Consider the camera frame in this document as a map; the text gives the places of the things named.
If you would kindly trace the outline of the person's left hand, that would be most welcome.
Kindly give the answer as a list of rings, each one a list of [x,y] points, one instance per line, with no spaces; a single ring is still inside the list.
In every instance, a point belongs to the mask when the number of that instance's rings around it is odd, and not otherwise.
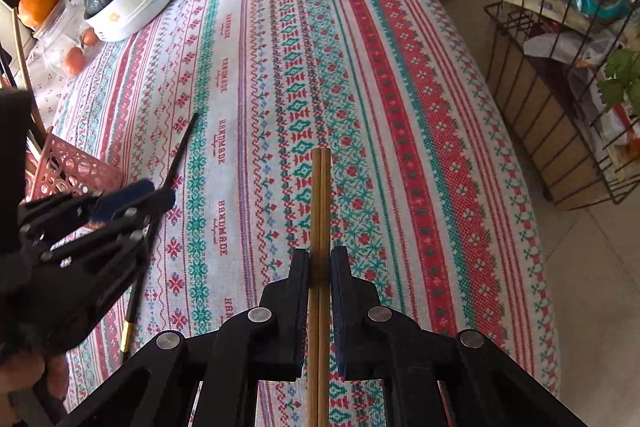
[[[70,383],[70,369],[65,355],[45,360],[37,353],[23,352],[7,359],[1,364],[0,399],[1,425],[13,426],[21,418],[12,407],[11,392],[30,389],[43,375],[47,375],[47,391],[55,399],[65,401]]]

